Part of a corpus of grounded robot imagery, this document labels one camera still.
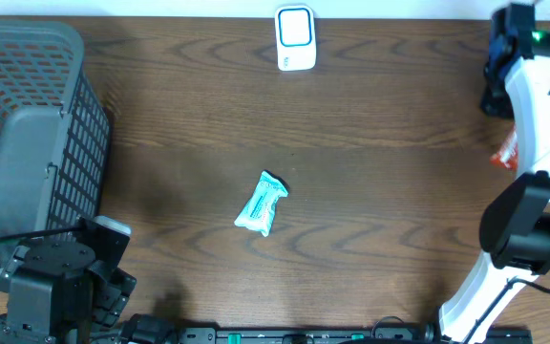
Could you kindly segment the red Top chocolate bar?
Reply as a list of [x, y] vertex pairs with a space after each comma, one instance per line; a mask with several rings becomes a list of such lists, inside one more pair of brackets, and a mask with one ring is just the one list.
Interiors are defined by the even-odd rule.
[[490, 157], [490, 163], [511, 171], [518, 169], [518, 137], [516, 127], [513, 127], [503, 144]]

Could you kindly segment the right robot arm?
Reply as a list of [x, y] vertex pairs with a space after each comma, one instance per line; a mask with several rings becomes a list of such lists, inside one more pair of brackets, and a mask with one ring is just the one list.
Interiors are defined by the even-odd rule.
[[504, 105], [516, 125], [516, 179], [485, 209], [481, 252], [438, 311], [438, 335], [481, 343], [498, 315], [550, 270], [550, 32], [491, 29], [482, 108]]

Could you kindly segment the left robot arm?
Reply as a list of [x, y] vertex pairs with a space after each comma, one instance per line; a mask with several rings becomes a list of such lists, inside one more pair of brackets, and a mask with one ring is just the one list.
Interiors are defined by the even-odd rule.
[[105, 216], [21, 241], [0, 276], [8, 295], [1, 343], [88, 343], [110, 330], [137, 280], [118, 265], [132, 229]]

